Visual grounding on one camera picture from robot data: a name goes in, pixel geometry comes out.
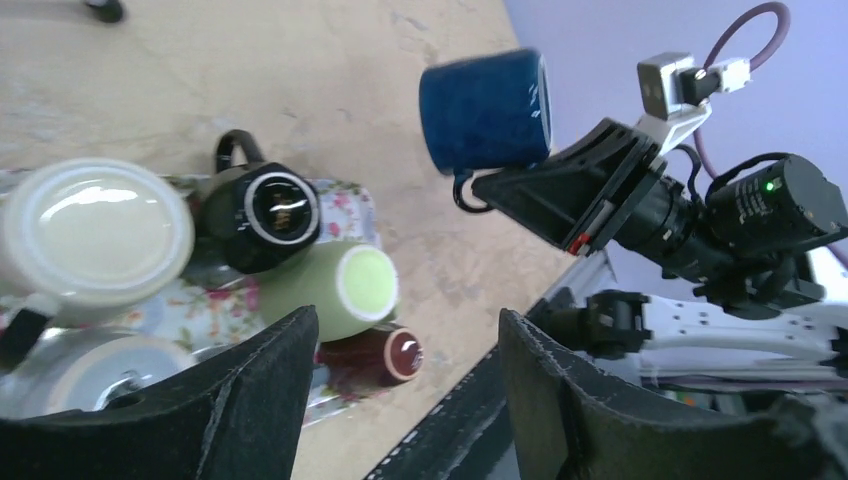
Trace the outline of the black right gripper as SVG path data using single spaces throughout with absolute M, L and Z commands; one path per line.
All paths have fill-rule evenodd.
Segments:
M 682 184 L 663 174 L 665 160 L 654 148 L 638 157 L 642 149 L 642 133 L 605 118 L 543 164 L 478 177 L 471 192 L 575 256 L 614 240 L 658 265 L 701 265 L 700 154 L 690 145 L 676 147 L 692 163 Z

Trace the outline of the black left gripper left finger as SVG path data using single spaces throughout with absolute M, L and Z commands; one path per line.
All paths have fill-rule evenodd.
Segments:
M 243 343 L 97 412 L 1 424 L 5 479 L 287 479 L 318 317 L 298 308 Z

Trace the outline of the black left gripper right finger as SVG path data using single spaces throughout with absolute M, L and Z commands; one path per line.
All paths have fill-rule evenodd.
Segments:
M 498 343 L 524 479 L 843 479 L 847 407 L 785 396 L 763 412 L 689 407 L 607 373 L 503 310 Z

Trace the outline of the dark blue mug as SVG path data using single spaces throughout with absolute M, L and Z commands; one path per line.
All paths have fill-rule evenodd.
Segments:
M 463 188 L 478 170 L 530 168 L 552 149 L 544 56 L 533 48 L 433 65 L 419 81 L 422 133 L 436 169 L 452 176 L 453 200 L 481 214 Z

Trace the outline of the light green mug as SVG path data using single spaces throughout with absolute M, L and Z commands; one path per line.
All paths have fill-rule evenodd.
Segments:
M 320 342 L 371 328 L 392 313 L 400 295 L 391 258 L 370 243 L 352 241 L 317 244 L 255 280 L 263 319 L 276 321 L 312 305 Z

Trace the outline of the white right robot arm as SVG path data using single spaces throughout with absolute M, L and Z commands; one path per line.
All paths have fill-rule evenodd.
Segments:
M 705 196 L 664 173 L 660 145 L 611 119 L 544 162 L 477 178 L 472 193 L 551 245 L 592 257 L 616 242 L 693 284 L 689 301 L 603 290 L 537 318 L 565 347 L 618 360 L 695 354 L 650 375 L 817 389 L 847 385 L 847 273 L 825 245 L 845 237 L 838 189 L 805 159 L 767 153 Z

